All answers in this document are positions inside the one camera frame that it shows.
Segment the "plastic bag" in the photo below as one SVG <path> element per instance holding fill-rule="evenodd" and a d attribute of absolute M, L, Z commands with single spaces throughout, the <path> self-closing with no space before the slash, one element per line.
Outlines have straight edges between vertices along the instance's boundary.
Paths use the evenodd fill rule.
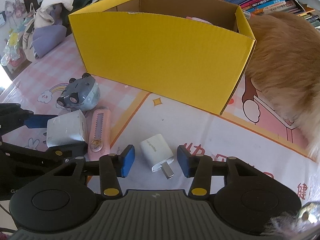
<path fill-rule="evenodd" d="M 20 51 L 18 51 L 18 33 L 12 32 L 9 40 L 4 47 L 4 56 L 1 58 L 1 65 L 7 66 L 10 60 L 14 61 L 20 58 Z"/>

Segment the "white cloth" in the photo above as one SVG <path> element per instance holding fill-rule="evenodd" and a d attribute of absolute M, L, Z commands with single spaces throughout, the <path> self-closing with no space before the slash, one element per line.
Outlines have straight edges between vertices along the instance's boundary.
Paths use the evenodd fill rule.
<path fill-rule="evenodd" d="M 73 0 L 43 0 L 41 7 L 36 11 L 34 15 L 35 28 L 53 25 L 54 19 L 49 13 L 52 10 L 52 6 L 58 3 L 62 3 L 68 11 L 71 11 L 73 9 Z"/>

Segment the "orange fur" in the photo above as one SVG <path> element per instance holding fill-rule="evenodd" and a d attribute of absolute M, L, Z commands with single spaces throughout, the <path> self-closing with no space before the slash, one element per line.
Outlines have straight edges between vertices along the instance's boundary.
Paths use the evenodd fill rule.
<path fill-rule="evenodd" d="M 320 157 L 320 34 L 305 19 L 275 12 L 249 21 L 257 45 L 245 74 L 282 117 L 294 120 Z"/>

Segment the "cardboard box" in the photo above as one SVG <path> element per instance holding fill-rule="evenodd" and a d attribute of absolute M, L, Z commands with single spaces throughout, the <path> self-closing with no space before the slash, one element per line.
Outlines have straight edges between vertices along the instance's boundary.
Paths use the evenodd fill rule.
<path fill-rule="evenodd" d="M 69 20 L 90 74 L 214 114 L 222 114 L 255 46 L 241 8 L 220 0 L 103 0 Z"/>

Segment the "star sticker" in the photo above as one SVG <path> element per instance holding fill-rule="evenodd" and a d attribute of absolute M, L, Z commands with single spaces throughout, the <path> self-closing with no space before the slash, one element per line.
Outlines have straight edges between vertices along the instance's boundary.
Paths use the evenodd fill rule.
<path fill-rule="evenodd" d="M 91 142 L 91 150 L 96 152 L 102 149 L 102 141 L 99 139 L 94 139 Z"/>
<path fill-rule="evenodd" d="M 162 105 L 161 98 L 153 99 L 152 101 L 154 106 Z"/>

